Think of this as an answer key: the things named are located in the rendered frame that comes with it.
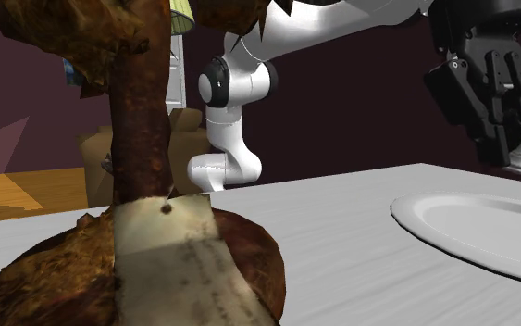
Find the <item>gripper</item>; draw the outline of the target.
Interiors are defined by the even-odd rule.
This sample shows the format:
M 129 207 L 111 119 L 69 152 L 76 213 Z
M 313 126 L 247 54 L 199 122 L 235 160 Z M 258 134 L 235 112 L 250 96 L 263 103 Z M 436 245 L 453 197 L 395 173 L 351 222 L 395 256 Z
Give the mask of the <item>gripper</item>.
M 482 164 L 508 166 L 521 143 L 521 0 L 433 0 L 428 21 L 442 61 L 424 76 L 432 98 Z M 491 50 L 466 55 L 465 42 L 480 38 Z

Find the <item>blue wall picture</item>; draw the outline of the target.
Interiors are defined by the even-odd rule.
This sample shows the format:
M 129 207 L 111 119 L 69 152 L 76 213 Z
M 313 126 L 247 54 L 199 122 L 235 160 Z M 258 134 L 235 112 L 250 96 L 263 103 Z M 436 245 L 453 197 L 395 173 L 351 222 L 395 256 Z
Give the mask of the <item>blue wall picture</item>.
M 74 68 L 74 66 L 65 58 L 62 59 L 65 72 L 66 84 L 68 86 L 82 86 L 85 80 L 84 76 Z

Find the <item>white plate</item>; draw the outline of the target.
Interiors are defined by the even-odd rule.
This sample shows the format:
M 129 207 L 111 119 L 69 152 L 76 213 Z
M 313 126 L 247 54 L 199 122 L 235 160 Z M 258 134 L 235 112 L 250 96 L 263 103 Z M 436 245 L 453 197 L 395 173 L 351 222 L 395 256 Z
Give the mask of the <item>white plate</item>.
M 390 211 L 422 242 L 521 282 L 521 200 L 432 192 L 397 198 Z

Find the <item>lamp with yellow-green shade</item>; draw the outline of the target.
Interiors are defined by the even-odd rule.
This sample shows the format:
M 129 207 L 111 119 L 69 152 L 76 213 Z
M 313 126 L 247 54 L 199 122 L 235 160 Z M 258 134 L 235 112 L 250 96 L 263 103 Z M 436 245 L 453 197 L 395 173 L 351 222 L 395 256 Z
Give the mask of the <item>lamp with yellow-green shade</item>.
M 177 36 L 191 31 L 195 25 L 189 0 L 169 0 L 171 13 L 171 35 Z

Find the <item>white door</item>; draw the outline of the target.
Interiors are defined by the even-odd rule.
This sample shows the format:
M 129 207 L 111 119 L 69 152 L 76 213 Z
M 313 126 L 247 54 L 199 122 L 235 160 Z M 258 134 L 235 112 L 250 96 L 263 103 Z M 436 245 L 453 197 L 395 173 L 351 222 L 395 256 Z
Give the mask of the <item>white door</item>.
M 186 107 L 185 66 L 183 57 L 183 37 L 171 37 L 170 72 L 167 87 L 167 111 Z

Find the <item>cardboard box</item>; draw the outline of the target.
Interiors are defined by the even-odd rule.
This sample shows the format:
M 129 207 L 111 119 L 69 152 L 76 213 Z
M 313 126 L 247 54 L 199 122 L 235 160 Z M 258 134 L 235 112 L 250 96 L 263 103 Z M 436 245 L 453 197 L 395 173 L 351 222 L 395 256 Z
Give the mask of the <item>cardboard box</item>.
M 169 160 L 175 188 L 179 195 L 200 193 L 201 189 L 188 177 L 187 165 L 192 157 L 207 154 L 210 143 L 206 129 L 200 128 L 202 112 L 192 108 L 175 108 L 170 114 L 172 128 Z M 77 137 L 84 164 L 85 187 L 89 207 L 104 207 L 112 203 L 113 177 L 101 163 L 111 148 L 112 127 L 99 126 L 97 133 Z

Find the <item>brown rough figure with tag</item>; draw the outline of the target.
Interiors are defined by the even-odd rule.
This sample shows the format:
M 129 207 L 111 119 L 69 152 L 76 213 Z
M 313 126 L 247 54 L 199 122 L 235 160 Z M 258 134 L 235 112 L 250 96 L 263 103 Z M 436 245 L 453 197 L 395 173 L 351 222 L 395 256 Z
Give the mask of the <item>brown rough figure with tag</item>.
M 170 0 L 0 0 L 6 37 L 107 93 L 113 203 L 0 271 L 0 326 L 280 326 L 284 264 L 250 220 L 175 196 Z

